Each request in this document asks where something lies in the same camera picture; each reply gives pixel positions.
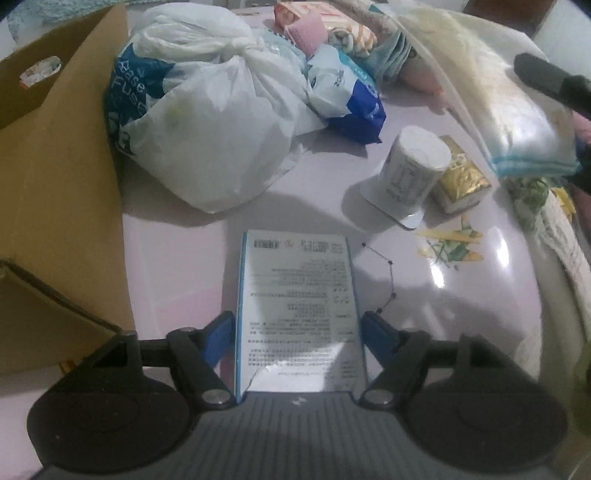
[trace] pink fabric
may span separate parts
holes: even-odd
[[[328,40],[322,17],[316,12],[311,12],[287,25],[283,34],[295,43],[306,57],[311,57],[316,49]]]
[[[579,225],[587,241],[591,243],[591,196],[573,184],[570,184],[569,190],[574,206],[577,209]]]
[[[587,145],[591,144],[591,121],[573,112],[574,132]]]
[[[400,79],[413,90],[439,95],[443,89],[435,75],[422,58],[414,57],[404,62],[400,70]]]

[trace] string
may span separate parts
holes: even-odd
[[[377,250],[371,248],[369,245],[367,245],[366,243],[362,243],[361,244],[362,247],[364,248],[369,248],[372,252],[374,252],[375,254],[379,255],[380,257],[382,257],[385,261],[388,262],[388,265],[390,267],[390,283],[392,285],[392,290],[390,292],[390,297],[388,298],[388,301],[381,307],[377,308],[375,310],[375,313],[377,313],[378,315],[381,314],[384,309],[390,305],[390,302],[393,301],[396,298],[396,292],[394,290],[394,262],[392,262],[392,260],[390,260],[389,258],[383,256],[380,252],[378,252]]]

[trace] white table surface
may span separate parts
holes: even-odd
[[[251,24],[270,14],[245,17]],[[382,144],[354,144],[321,132],[297,167],[255,200],[217,215],[193,209],[129,161],[123,202],[129,293],[140,338],[161,338],[182,326],[203,327],[220,311],[235,311],[242,232],[268,229],[339,233],[349,237],[359,310],[387,300],[388,264],[394,262],[397,298],[384,311],[392,325],[425,329],[437,339],[480,334],[513,354],[539,334],[541,302],[524,236],[508,194],[498,187],[476,144],[432,98],[397,86],[384,92],[387,120]],[[422,257],[427,244],[370,205],[359,194],[405,125],[451,135],[485,171],[493,192],[468,212],[484,233],[474,247],[485,259],[447,269]],[[423,228],[459,229],[459,217],[427,203]],[[369,364],[370,375],[376,365]],[[225,377],[228,371],[222,369]],[[40,464],[26,433],[26,415],[38,396],[59,378],[57,367],[4,376],[0,381],[0,480],[28,478]]]

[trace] pink package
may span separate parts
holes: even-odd
[[[316,12],[310,12],[291,25],[286,25],[283,34],[308,58],[314,54],[320,44],[328,40],[328,32],[322,17]]]

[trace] brown cardboard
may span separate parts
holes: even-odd
[[[133,328],[102,103],[127,35],[117,5],[0,63],[0,373],[79,359]],[[19,85],[53,55],[58,74]]]

